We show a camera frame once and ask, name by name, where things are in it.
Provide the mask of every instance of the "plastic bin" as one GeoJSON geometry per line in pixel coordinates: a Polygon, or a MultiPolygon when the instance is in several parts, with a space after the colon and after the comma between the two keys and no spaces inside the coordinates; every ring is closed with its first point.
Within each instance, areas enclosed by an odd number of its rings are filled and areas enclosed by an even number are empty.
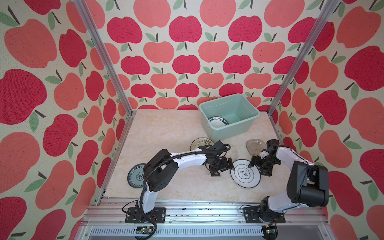
{"type": "Polygon", "coordinates": [[[259,110],[240,93],[202,103],[199,109],[201,125],[214,142],[247,132],[260,116],[259,110]],[[212,126],[208,119],[215,116],[224,118],[229,125],[219,128],[212,126]]]}

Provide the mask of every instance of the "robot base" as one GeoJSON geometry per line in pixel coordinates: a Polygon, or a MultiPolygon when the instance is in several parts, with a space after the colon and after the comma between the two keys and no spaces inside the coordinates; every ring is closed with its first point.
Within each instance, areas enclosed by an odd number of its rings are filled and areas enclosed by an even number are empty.
{"type": "MultiPolygon", "coordinates": [[[[271,219],[270,222],[262,222],[259,215],[259,207],[244,207],[243,208],[245,215],[246,223],[274,223],[275,221],[271,219]]],[[[285,223],[285,217],[283,214],[279,214],[276,223],[285,223]]]]}
{"type": "MultiPolygon", "coordinates": [[[[166,219],[166,208],[155,207],[152,211],[147,213],[150,219],[156,221],[156,223],[164,223],[166,219]]],[[[128,208],[128,214],[125,217],[125,223],[146,223],[147,220],[137,211],[137,208],[128,208]]]]}

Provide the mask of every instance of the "wall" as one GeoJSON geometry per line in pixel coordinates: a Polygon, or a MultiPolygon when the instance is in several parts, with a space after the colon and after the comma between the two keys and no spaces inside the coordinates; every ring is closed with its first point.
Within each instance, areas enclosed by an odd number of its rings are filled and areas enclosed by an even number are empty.
{"type": "Polygon", "coordinates": [[[331,44],[305,58],[309,76],[281,99],[277,129],[286,145],[328,168],[324,213],[338,240],[384,239],[384,5],[344,2],[328,20],[331,44]]]}
{"type": "Polygon", "coordinates": [[[73,239],[126,118],[74,3],[39,3],[0,3],[1,240],[73,239]]]}
{"type": "MultiPolygon", "coordinates": [[[[106,18],[99,33],[120,51],[112,62],[133,109],[197,110],[243,93],[267,110],[320,13],[312,0],[98,3],[106,18]]],[[[307,74],[304,65],[298,79],[307,74]]]]}

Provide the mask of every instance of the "marble tabletop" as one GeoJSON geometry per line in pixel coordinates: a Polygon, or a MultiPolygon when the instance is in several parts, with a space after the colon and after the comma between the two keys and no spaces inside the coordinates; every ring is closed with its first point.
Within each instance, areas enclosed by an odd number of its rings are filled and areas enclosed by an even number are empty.
{"type": "MultiPolygon", "coordinates": [[[[139,198],[140,189],[127,182],[129,170],[139,163],[147,163],[161,149],[169,152],[190,150],[193,140],[207,137],[200,123],[200,111],[139,109],[125,140],[118,162],[106,188],[104,197],[139,198]]],[[[261,112],[251,128],[242,134],[222,140],[234,148],[237,159],[251,160],[245,143],[259,138],[264,142],[276,134],[266,112],[261,112]]],[[[237,185],[230,170],[221,177],[211,177],[205,166],[179,169],[167,187],[159,192],[158,199],[196,201],[260,202],[266,196],[285,191],[290,170],[283,163],[273,167],[271,177],[261,176],[260,183],[251,189],[237,185]]]]}

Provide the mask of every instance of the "black mounting plate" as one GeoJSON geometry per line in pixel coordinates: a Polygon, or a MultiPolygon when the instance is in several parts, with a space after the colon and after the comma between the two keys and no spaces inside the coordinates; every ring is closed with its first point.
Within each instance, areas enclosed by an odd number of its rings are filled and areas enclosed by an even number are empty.
{"type": "MultiPolygon", "coordinates": [[[[263,223],[259,219],[259,213],[257,212],[259,210],[258,207],[244,207],[244,217],[246,223],[263,223]]],[[[285,217],[283,214],[280,214],[279,217],[276,219],[276,223],[285,223],[285,217]]]]}
{"type": "MultiPolygon", "coordinates": [[[[165,207],[155,207],[151,212],[150,219],[156,220],[156,223],[164,223],[165,222],[165,215],[166,215],[166,208],[165,207]]],[[[125,217],[125,223],[145,223],[147,220],[145,218],[140,218],[139,212],[137,212],[137,209],[135,207],[128,208],[128,214],[125,217]]]]}

